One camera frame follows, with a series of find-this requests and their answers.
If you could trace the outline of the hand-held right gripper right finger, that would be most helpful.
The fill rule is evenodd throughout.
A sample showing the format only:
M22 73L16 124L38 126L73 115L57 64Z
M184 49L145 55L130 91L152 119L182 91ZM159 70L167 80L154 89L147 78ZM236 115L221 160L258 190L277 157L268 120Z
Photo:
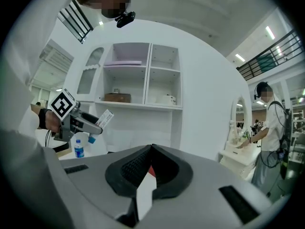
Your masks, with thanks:
M271 202L250 183L207 158L152 145L157 188L146 227L264 227Z

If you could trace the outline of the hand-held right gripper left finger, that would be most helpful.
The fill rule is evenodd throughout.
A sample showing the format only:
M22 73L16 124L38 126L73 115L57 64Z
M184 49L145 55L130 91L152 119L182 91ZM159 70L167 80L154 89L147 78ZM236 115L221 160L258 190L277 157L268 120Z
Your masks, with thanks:
M75 224L152 224L151 147L60 161Z

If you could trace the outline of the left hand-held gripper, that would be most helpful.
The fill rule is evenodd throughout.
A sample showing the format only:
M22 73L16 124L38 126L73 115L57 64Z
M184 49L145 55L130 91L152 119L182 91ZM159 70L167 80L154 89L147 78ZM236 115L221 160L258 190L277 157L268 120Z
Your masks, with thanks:
M92 114L82 112L79 116L80 103L70 94L67 89L61 90L51 102L51 110L60 120L59 132L54 140L69 142L77 132L86 132L93 135L100 135L103 129L95 125L98 118Z

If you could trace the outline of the person's left hand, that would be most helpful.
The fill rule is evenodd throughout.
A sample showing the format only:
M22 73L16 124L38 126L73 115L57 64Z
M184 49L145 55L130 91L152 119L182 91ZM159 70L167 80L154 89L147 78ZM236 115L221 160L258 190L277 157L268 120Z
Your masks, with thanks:
M45 113L45 126L47 130L58 133L61 127L61 120L52 110Z

